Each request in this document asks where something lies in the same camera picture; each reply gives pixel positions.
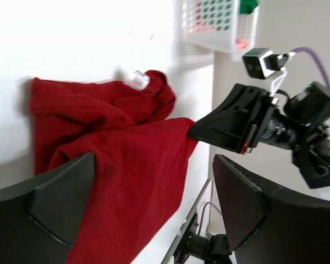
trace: gray wall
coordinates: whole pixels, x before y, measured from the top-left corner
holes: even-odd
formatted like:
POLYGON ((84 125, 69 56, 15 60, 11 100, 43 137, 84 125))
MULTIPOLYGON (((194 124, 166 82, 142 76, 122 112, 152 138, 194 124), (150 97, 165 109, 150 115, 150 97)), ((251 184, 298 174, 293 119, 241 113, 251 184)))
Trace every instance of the gray wall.
MULTIPOLYGON (((330 75, 330 0, 262 0, 259 16, 256 47, 269 47, 276 53, 300 46, 311 47, 320 55, 330 75)), ((235 83, 249 84, 250 79, 243 63, 231 62, 226 54, 216 53, 214 69, 215 108, 227 97, 235 83)), ((295 56, 288 63, 288 70, 289 75, 282 89, 291 96, 314 80, 322 81, 306 54, 295 56)), ((211 147, 210 158, 216 153, 225 154, 245 168, 293 190, 313 194, 298 169, 291 164, 289 151, 259 144, 252 154, 244 156, 211 147)), ((221 218, 214 210, 212 216, 211 230, 222 232, 221 218)))

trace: perforated basket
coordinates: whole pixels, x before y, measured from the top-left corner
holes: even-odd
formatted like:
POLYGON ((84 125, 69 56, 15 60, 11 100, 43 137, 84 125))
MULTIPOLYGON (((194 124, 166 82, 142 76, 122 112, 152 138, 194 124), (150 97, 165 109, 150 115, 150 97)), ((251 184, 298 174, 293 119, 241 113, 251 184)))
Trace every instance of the perforated basket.
POLYGON ((185 40, 232 54, 237 61, 255 44, 259 8, 239 14, 240 0, 184 0, 185 40))

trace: red fabric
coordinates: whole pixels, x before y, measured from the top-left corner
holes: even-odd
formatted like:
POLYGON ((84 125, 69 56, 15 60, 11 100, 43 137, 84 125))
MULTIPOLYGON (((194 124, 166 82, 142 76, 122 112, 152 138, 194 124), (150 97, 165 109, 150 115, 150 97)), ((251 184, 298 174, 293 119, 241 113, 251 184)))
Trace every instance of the red fabric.
POLYGON ((80 84, 34 79, 36 174, 84 153, 96 175, 68 264, 129 264, 178 209, 194 122, 164 120, 175 96, 166 77, 148 71, 137 91, 120 81, 80 84))

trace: white tabletop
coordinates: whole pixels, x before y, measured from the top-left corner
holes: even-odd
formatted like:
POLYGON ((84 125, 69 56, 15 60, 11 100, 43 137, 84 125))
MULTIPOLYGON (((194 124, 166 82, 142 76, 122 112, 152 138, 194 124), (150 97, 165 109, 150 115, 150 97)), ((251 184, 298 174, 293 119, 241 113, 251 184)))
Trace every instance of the white tabletop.
MULTIPOLYGON (((32 77, 92 82, 161 70, 178 97, 172 117, 209 113, 213 54, 184 45, 181 31, 177 0, 0 1, 0 189, 33 176, 32 77)), ((199 144, 179 211, 134 264, 161 262, 207 179, 208 157, 199 144)))

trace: green cloth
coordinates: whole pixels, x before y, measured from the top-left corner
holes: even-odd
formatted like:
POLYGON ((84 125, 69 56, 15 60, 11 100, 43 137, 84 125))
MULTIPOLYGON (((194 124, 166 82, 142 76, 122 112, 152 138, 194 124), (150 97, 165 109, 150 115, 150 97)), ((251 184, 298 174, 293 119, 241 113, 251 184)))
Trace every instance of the green cloth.
POLYGON ((258 6, 258 0, 241 0, 240 14, 249 15, 258 6))

